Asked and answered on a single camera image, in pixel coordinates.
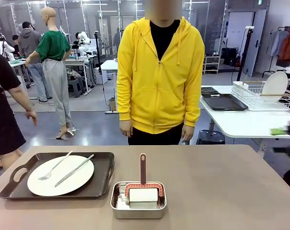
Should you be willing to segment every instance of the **silverware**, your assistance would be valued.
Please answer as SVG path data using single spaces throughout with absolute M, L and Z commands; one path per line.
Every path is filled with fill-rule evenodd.
M 92 156 L 90 156 L 89 158 L 87 158 L 85 161 L 83 161 L 77 168 L 75 168 L 70 173 L 68 173 L 66 176 L 64 176 L 54 187 L 56 188 L 57 186 L 59 186 L 63 181 L 65 181 L 68 177 L 73 175 L 81 166 L 83 166 L 86 162 L 88 162 L 93 157 L 94 157 L 94 154 Z
M 73 151 L 70 151 L 63 159 L 61 159 L 60 161 L 59 161 L 59 163 L 57 163 L 51 170 L 50 170 L 50 172 L 48 172 L 46 175 L 44 175 L 44 176 L 42 176 L 42 177 L 40 177 L 39 178 L 39 180 L 41 180 L 41 181 L 44 181 L 44 180 L 47 180 L 47 179 L 49 179 L 50 177 L 51 177 L 51 175 L 52 175 L 52 171 L 61 163 L 61 162 L 63 162 L 71 153 L 72 153 Z

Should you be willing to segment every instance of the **man in yellow hoodie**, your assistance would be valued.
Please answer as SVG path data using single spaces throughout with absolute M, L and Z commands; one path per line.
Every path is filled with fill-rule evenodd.
M 204 44 L 184 17 L 168 14 L 168 2 L 152 1 L 151 19 L 128 25 L 120 42 L 118 112 L 129 145 L 189 141 L 200 116 Z

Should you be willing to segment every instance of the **yellow zip-up jacket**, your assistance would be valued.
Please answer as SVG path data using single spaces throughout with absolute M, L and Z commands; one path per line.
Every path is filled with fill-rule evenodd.
M 119 118 L 158 134 L 181 123 L 195 126 L 204 44 L 199 31 L 183 17 L 161 61 L 150 21 L 142 18 L 125 28 L 118 50 Z

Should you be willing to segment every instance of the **green t-shirt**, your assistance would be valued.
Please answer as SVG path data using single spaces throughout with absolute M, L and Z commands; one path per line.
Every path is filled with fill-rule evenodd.
M 66 37 L 60 31 L 48 31 L 40 40 L 36 52 L 40 54 L 40 61 L 46 58 L 60 61 L 65 53 L 70 50 Z

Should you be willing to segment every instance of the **black hair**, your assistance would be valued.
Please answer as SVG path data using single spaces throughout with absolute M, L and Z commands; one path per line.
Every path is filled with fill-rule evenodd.
M 30 25 L 32 25 L 30 22 L 24 22 L 24 23 L 22 23 L 22 28 L 23 29 L 30 28 Z
M 12 36 L 13 41 L 17 40 L 18 38 L 19 38 L 18 35 L 13 35 L 13 36 Z

